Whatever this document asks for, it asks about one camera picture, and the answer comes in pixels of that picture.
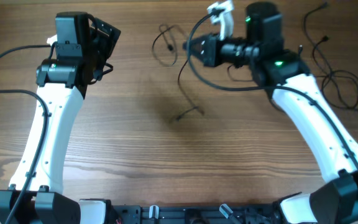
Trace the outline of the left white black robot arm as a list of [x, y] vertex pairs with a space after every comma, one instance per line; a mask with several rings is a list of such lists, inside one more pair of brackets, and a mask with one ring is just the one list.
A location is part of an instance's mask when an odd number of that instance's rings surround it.
[[116, 223], [105, 199], [63, 194], [63, 167], [75, 118], [87, 87], [113, 70], [108, 58], [119, 29], [87, 12], [60, 12], [50, 55], [36, 70], [34, 120], [20, 164], [0, 190], [1, 223]]

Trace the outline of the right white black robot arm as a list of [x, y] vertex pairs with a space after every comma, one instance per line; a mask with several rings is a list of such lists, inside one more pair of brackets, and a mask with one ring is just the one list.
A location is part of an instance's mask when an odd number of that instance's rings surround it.
[[295, 124], [324, 179], [317, 191], [296, 193], [270, 204], [248, 205], [246, 223], [353, 223], [358, 221], [358, 143], [330, 108], [299, 52], [284, 47], [282, 15], [271, 2], [246, 7], [246, 37], [235, 38], [231, 1], [209, 6], [217, 34], [190, 35], [187, 58], [206, 67], [248, 66], [255, 90], [264, 90]]

